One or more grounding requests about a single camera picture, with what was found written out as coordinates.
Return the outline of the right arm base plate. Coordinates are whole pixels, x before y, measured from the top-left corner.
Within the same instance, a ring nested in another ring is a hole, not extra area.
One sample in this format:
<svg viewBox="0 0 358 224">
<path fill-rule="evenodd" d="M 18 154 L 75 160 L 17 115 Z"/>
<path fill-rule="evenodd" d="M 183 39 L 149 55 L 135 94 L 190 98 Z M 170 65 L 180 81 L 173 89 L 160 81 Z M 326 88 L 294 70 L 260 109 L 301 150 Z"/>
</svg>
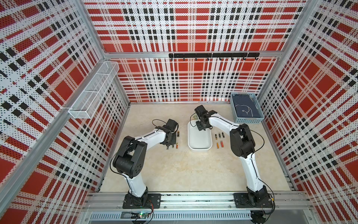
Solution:
<svg viewBox="0 0 358 224">
<path fill-rule="evenodd" d="M 234 203 L 236 208 L 273 208 L 273 201 L 269 194 L 256 197 L 249 193 L 234 193 Z"/>
</svg>

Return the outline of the white plastic storage tray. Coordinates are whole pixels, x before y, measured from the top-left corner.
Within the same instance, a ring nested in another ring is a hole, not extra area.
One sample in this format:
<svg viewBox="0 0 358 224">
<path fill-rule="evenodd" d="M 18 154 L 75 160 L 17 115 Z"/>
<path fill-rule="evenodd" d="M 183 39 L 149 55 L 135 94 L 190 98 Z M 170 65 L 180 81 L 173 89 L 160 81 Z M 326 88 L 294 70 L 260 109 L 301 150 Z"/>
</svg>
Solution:
<svg viewBox="0 0 358 224">
<path fill-rule="evenodd" d="M 189 121 L 188 128 L 188 146 L 193 152 L 207 152 L 213 146 L 212 134 L 210 129 L 199 131 L 194 122 Z"/>
</svg>

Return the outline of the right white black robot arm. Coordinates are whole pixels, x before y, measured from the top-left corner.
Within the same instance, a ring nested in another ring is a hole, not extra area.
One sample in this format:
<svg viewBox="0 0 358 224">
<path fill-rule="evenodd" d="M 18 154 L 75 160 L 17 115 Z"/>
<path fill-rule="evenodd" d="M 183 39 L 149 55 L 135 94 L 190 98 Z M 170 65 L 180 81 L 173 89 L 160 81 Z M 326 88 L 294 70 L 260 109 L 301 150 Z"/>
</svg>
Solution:
<svg viewBox="0 0 358 224">
<path fill-rule="evenodd" d="M 253 207 L 273 207 L 274 199 L 270 197 L 258 172 L 255 161 L 255 141 L 249 126 L 229 121 L 214 110 L 207 111 L 203 105 L 196 107 L 194 111 L 198 117 L 196 122 L 198 130 L 216 127 L 229 135 L 231 151 L 239 157 L 245 173 L 247 204 Z"/>
</svg>

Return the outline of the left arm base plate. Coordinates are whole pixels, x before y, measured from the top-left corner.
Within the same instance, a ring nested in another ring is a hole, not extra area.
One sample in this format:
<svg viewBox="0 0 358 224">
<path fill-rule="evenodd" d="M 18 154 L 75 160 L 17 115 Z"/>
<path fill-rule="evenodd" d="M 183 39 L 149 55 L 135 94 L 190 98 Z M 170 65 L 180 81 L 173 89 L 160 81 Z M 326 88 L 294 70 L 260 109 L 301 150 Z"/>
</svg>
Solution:
<svg viewBox="0 0 358 224">
<path fill-rule="evenodd" d="M 130 193 L 125 195 L 123 209 L 160 208 L 161 194 L 145 193 L 142 197 L 136 197 Z"/>
</svg>

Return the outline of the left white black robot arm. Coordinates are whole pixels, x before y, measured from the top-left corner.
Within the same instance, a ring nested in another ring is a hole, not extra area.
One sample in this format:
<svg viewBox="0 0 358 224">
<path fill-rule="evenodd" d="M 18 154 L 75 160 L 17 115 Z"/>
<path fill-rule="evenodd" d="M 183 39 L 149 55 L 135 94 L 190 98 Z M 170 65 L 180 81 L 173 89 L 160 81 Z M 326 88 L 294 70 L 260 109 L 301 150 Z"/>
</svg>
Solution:
<svg viewBox="0 0 358 224">
<path fill-rule="evenodd" d="M 149 193 L 141 171 L 144 167 L 147 150 L 158 144 L 167 148 L 174 146 L 178 129 L 178 122 L 169 119 L 163 126 L 156 126 L 147 134 L 139 137 L 127 136 L 123 139 L 110 164 L 111 171 L 123 176 L 129 186 L 123 202 L 123 209 L 156 209 L 160 207 L 161 194 Z"/>
</svg>

